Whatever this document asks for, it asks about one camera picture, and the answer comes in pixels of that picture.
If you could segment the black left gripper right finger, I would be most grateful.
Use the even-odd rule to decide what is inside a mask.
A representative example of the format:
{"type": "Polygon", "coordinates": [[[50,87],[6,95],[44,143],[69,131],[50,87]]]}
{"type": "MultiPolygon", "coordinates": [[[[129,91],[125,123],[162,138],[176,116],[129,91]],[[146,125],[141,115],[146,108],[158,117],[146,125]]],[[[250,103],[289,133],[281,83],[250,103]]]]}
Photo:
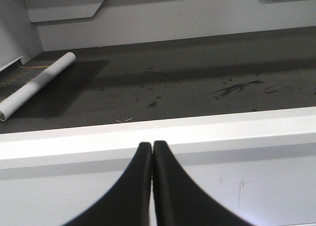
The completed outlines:
{"type": "Polygon", "coordinates": [[[204,192],[185,172],[165,141],[155,141],[153,190],[159,226],[248,226],[204,192]]]}

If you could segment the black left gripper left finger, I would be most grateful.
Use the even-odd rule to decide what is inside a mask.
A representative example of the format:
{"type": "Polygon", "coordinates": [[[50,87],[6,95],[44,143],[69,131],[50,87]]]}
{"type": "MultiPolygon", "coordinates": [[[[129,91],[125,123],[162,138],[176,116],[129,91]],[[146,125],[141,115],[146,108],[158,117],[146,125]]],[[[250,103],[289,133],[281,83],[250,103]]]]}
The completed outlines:
{"type": "Polygon", "coordinates": [[[151,181],[152,147],[142,142],[110,190],[65,225],[148,226],[151,181]]]}

